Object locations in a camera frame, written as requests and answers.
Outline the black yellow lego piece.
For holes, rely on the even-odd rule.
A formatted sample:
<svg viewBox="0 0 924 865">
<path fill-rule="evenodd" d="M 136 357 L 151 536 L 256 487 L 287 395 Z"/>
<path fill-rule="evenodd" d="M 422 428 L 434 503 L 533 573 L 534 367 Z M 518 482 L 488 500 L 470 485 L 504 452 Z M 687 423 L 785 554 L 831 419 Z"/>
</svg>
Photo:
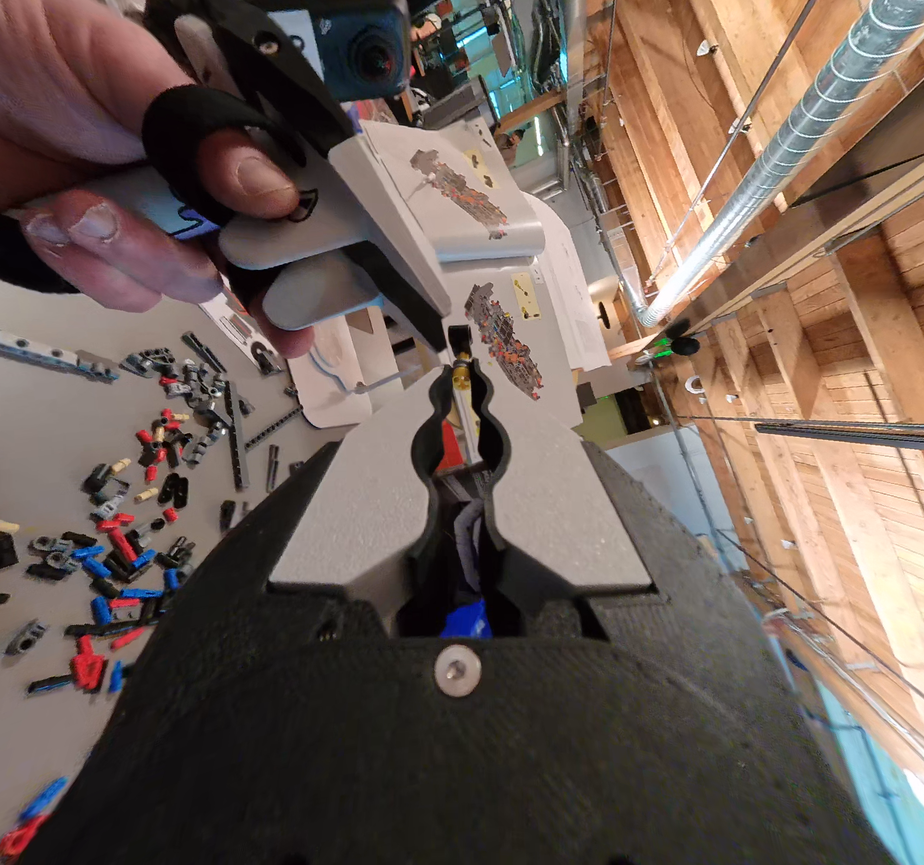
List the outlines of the black yellow lego piece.
<svg viewBox="0 0 924 865">
<path fill-rule="evenodd" d="M 455 408 L 455 425 L 460 430 L 460 445 L 464 447 L 465 462 L 476 466 L 479 454 L 480 417 L 472 397 L 473 361 L 471 328 L 469 325 L 447 327 L 448 350 L 452 354 L 452 385 Z"/>
</svg>

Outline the red lego piece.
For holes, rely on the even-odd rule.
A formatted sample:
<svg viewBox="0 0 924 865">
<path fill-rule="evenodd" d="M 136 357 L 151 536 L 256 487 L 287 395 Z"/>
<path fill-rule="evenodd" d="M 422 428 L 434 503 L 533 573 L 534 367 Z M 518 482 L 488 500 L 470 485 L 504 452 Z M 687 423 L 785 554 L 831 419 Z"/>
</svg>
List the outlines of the red lego piece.
<svg viewBox="0 0 924 865">
<path fill-rule="evenodd" d="M 106 658 L 95 651 L 90 635 L 82 635 L 76 640 L 76 653 L 71 658 L 71 678 L 79 690 L 95 694 L 103 684 L 108 665 Z"/>
</svg>

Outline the scattered small lego pieces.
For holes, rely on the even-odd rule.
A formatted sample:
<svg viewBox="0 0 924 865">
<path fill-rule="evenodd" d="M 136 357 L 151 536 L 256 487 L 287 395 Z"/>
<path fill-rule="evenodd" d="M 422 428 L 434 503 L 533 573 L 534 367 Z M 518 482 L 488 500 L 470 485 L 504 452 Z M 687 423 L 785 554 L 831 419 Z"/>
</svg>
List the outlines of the scattered small lego pieces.
<svg viewBox="0 0 924 865">
<path fill-rule="evenodd" d="M 2 863 L 22 860 L 89 755 L 132 663 L 193 568 L 266 493 L 237 492 L 225 383 L 246 443 L 295 404 L 214 323 L 118 341 L 111 385 L 2 358 Z M 70 662 L 90 635 L 102 688 Z"/>
</svg>

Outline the silver ventilation duct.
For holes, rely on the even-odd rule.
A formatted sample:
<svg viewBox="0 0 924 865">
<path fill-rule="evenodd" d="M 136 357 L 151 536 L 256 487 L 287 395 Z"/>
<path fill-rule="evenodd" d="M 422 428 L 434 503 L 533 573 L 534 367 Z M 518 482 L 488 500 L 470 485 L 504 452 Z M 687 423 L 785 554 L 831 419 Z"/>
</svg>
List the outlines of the silver ventilation duct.
<svg viewBox="0 0 924 865">
<path fill-rule="evenodd" d="M 637 307 L 641 326 L 653 328 L 667 317 L 714 259 L 826 145 L 870 86 L 910 48 L 922 24 L 923 0 L 870 1 L 687 258 L 650 305 Z"/>
</svg>

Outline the black ceiling rail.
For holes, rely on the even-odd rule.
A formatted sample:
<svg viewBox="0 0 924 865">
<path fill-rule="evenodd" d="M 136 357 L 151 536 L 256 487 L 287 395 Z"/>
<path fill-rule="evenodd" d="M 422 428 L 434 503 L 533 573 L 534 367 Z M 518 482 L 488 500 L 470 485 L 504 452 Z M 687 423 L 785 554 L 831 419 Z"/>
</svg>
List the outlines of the black ceiling rail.
<svg viewBox="0 0 924 865">
<path fill-rule="evenodd" d="M 759 421 L 754 423 L 756 433 L 784 438 L 825 441 L 833 443 L 854 443 L 870 446 L 894 447 L 899 450 L 923 451 L 923 433 L 883 428 L 848 428 L 823 424 L 811 427 L 807 424 Z"/>
</svg>

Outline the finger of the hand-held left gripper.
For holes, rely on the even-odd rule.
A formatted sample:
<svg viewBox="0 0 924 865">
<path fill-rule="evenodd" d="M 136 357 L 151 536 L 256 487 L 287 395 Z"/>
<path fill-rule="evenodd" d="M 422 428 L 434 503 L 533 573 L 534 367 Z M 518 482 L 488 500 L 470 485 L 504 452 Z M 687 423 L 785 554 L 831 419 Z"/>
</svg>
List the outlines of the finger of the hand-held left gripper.
<svg viewBox="0 0 924 865">
<path fill-rule="evenodd" d="M 321 253 L 281 266 L 261 301 L 269 323 L 289 332 L 384 305 L 384 294 L 345 253 Z"/>
<path fill-rule="evenodd" d="M 444 318 L 452 301 L 432 241 L 376 155 L 367 133 L 334 147 L 328 161 L 371 222 L 371 234 L 345 249 L 382 295 L 385 307 L 433 352 L 447 350 Z"/>
</svg>

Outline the lego instruction booklet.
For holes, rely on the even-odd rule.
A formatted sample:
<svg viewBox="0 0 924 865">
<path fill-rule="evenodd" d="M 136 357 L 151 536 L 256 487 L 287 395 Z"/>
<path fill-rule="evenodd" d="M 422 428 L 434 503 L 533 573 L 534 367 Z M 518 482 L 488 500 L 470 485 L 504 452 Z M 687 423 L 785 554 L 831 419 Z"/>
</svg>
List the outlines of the lego instruction booklet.
<svg viewBox="0 0 924 865">
<path fill-rule="evenodd" d="M 445 325 L 468 325 L 492 381 L 575 429 L 574 372 L 605 366 L 608 354 L 566 224 L 518 187 L 481 121 L 362 127 L 435 250 L 452 300 Z"/>
</svg>

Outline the long dark grey lego beam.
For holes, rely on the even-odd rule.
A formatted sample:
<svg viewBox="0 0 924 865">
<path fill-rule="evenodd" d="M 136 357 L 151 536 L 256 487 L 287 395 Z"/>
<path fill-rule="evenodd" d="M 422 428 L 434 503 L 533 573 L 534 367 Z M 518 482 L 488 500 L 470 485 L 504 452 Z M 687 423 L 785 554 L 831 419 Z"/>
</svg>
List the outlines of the long dark grey lego beam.
<svg viewBox="0 0 924 865">
<path fill-rule="evenodd" d="M 237 492 L 244 492 L 249 488 L 246 438 L 237 386 L 231 380 L 225 383 L 225 409 L 229 421 L 228 433 L 235 488 Z"/>
</svg>

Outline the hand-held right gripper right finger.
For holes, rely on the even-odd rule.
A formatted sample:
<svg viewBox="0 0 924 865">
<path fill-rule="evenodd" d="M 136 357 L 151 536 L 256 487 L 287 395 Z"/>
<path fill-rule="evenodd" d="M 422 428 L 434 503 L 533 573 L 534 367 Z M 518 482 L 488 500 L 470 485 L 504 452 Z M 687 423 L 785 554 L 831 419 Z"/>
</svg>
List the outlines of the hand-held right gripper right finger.
<svg viewBox="0 0 924 865">
<path fill-rule="evenodd" d="M 574 612 L 590 601 L 630 605 L 656 595 L 600 470 L 578 435 L 515 389 L 470 364 L 478 451 L 488 471 L 479 559 L 494 636 L 525 636 L 546 609 Z"/>
</svg>

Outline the person's left hand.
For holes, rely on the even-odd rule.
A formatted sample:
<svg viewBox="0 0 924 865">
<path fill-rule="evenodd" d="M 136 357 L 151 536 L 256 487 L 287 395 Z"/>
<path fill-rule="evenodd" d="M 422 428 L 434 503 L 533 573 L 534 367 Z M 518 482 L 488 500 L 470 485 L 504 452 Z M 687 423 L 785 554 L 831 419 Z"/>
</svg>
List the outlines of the person's left hand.
<svg viewBox="0 0 924 865">
<path fill-rule="evenodd" d="M 145 156 L 143 117 L 191 81 L 95 0 L 1 0 L 1 279 L 143 313 L 223 289 L 215 238 L 177 241 L 86 185 Z"/>
</svg>

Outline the white printed sheet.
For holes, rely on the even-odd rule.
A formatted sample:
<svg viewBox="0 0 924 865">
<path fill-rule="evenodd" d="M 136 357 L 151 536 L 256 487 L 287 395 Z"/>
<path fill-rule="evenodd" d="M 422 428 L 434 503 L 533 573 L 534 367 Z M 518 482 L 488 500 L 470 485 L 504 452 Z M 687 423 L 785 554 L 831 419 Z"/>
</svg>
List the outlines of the white printed sheet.
<svg viewBox="0 0 924 865">
<path fill-rule="evenodd" d="M 233 293 L 224 289 L 199 307 L 262 376 L 283 373 L 283 359 Z"/>
</svg>

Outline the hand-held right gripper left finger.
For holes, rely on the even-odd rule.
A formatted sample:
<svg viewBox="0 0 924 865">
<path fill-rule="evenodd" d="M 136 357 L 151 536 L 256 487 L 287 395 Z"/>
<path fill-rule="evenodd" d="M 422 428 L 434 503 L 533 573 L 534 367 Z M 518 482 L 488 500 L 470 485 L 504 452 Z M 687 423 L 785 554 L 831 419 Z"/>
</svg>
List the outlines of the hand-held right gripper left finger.
<svg viewBox="0 0 924 865">
<path fill-rule="evenodd" d="M 453 390 L 452 368 L 434 369 L 345 437 L 271 571 L 272 590 L 397 618 L 436 530 L 433 476 Z"/>
</svg>

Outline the grey blue lego beam assembly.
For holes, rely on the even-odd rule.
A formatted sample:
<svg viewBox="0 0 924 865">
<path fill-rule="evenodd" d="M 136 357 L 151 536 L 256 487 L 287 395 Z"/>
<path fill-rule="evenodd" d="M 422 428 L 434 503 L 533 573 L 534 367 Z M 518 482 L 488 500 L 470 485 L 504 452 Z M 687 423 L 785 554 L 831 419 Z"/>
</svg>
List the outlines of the grey blue lego beam assembly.
<svg viewBox="0 0 924 865">
<path fill-rule="evenodd" d="M 119 379 L 118 365 L 100 356 L 53 347 L 3 330 L 1 357 L 107 385 Z"/>
</svg>

